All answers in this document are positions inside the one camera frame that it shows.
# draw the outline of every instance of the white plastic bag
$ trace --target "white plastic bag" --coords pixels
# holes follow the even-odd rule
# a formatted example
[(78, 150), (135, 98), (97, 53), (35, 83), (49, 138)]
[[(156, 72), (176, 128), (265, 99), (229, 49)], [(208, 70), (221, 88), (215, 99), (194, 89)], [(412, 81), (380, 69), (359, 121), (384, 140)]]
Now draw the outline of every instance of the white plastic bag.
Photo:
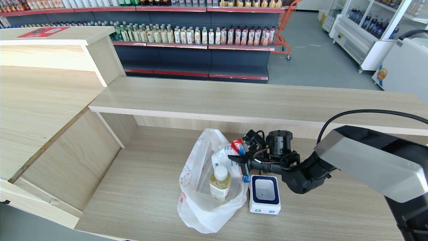
[(201, 233), (218, 232), (223, 225), (247, 201), (248, 183), (233, 178), (224, 203), (210, 194), (210, 177), (214, 172), (211, 156), (220, 146), (228, 144), (216, 129), (205, 129), (193, 146), (181, 172), (181, 195), (177, 211), (183, 222)]

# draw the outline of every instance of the gray floor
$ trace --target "gray floor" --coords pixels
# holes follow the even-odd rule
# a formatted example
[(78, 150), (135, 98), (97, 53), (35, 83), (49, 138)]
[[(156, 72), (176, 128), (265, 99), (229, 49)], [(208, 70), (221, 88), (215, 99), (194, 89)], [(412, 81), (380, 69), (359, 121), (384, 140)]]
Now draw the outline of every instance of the gray floor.
[(291, 61), (272, 53), (267, 69), (269, 84), (380, 90), (374, 72), (358, 73), (357, 63), (323, 31), (317, 13), (295, 12), (282, 33), (292, 47)]
[[(296, 12), (283, 36), (290, 46), (321, 45), (331, 42), (321, 28), (317, 13)], [(306, 85), (379, 90), (372, 72), (359, 74), (357, 63), (338, 45), (293, 48), (292, 60), (271, 54), (269, 84)], [(63, 227), (7, 205), (0, 205), (0, 241), (108, 241)]]

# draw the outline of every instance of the black cable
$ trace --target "black cable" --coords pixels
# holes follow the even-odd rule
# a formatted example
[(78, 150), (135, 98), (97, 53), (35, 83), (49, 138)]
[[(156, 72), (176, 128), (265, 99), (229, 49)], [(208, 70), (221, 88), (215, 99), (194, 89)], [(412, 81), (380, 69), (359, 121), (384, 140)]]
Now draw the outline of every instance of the black cable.
[(326, 123), (324, 124), (324, 126), (321, 128), (321, 131), (318, 135), (318, 139), (317, 139), (317, 144), (321, 141), (321, 137), (322, 134), (324, 133), (325, 129), (327, 128), (328, 124), (330, 124), (333, 120), (343, 116), (343, 115), (347, 115), (347, 114), (355, 114), (355, 113), (381, 113), (381, 114), (393, 114), (393, 115), (398, 115), (398, 116), (402, 116), (402, 117), (407, 117), (410, 119), (414, 119), (420, 122), (423, 122), (425, 124), (428, 124), (428, 120), (425, 118), (422, 118), (420, 116), (417, 115), (413, 115), (413, 114), (408, 114), (408, 113), (404, 113), (404, 112), (399, 112), (399, 111), (389, 111), (389, 110), (377, 110), (377, 109), (361, 109), (361, 110), (353, 110), (353, 111), (345, 111), (342, 113), (339, 113), (333, 117), (331, 117), (329, 120), (326, 121)]

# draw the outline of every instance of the red sign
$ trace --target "red sign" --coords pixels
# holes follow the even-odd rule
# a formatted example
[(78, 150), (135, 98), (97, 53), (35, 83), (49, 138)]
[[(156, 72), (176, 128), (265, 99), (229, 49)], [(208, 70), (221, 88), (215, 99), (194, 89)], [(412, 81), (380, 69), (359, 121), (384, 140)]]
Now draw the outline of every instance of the red sign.
[(41, 27), (17, 38), (46, 38), (69, 27)]

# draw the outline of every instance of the chest freezer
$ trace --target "chest freezer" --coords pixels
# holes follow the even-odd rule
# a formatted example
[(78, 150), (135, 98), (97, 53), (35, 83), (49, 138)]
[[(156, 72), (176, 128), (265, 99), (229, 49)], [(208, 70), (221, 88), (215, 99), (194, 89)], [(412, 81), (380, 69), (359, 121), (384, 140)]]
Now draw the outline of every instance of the chest freezer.
[(428, 105), (428, 30), (399, 37), (372, 79), (384, 90), (413, 93)]

